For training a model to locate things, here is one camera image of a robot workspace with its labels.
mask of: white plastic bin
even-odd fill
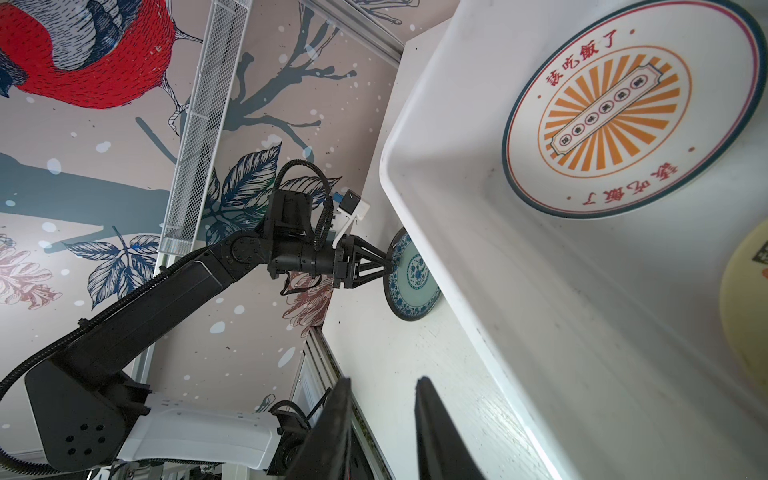
[[[768,402],[718,313],[731,253],[768,217],[768,102],[707,172],[619,217],[543,214],[502,169],[533,73],[629,4],[462,0],[387,141],[382,185],[557,475],[768,478]],[[740,4],[768,31],[765,1]]]

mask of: red bird illustration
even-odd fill
[[[180,31],[170,0],[10,0],[0,3],[0,95],[29,94],[112,108],[162,87]]]

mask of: yellow plate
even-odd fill
[[[768,220],[733,253],[720,285],[720,319],[730,348],[768,394]]]

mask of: red chinese text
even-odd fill
[[[639,180],[635,180],[631,184],[627,185],[627,188],[630,190],[634,190],[632,193],[633,195],[639,194],[641,191],[645,190],[646,188],[650,187],[650,182],[648,180],[643,180],[640,182]]]
[[[547,77],[547,83],[554,87],[556,84],[560,83],[561,78],[563,78],[563,74],[553,70],[552,73],[550,73]]]
[[[622,191],[623,189],[623,187],[619,187],[607,192],[603,192],[605,194],[605,203],[609,204],[610,202],[620,201],[621,198],[625,195],[625,193]]]
[[[594,195],[597,195],[597,194],[596,194],[595,192],[592,192],[591,194],[589,194],[589,198],[587,199],[587,201],[585,201],[584,203],[582,203],[582,205],[594,205],[594,204],[596,203],[596,202],[593,202],[593,201],[592,201],[592,197],[593,197]]]
[[[608,45],[605,45],[605,48],[610,48],[610,47],[613,46],[613,44],[614,44],[614,33],[616,33],[616,31],[615,30],[611,30],[610,32],[608,32],[607,35],[603,35],[603,38],[607,38],[608,39]]]
[[[594,47],[594,40],[592,40],[586,45],[581,46],[581,59],[586,60],[598,52],[599,50]]]
[[[571,55],[570,57],[565,59],[565,62],[563,63],[563,70],[568,70],[569,68],[576,68],[577,65],[581,63],[581,60],[575,59],[574,56]]]
[[[661,165],[658,170],[650,174],[652,177],[658,177],[659,180],[666,180],[671,174],[677,173],[677,167],[669,162]]]

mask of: robotic arm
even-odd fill
[[[326,190],[315,230],[310,223],[312,197],[279,189],[286,171],[299,164],[312,168]],[[344,230],[359,202],[351,191],[343,198],[348,213]],[[0,399],[26,373],[29,401],[50,465],[22,462],[0,449],[0,466],[50,475],[110,465],[137,422],[163,405],[160,397],[148,402],[149,385],[135,382],[122,369],[261,263],[273,279],[289,272],[328,275],[334,288],[342,283],[355,288],[391,273],[386,255],[363,239],[343,235],[335,243],[326,241],[332,212],[322,171],[309,162],[290,161],[278,173],[264,221],[255,231],[233,233],[161,267],[150,282],[93,319],[81,319],[74,332],[27,359],[0,382]]]

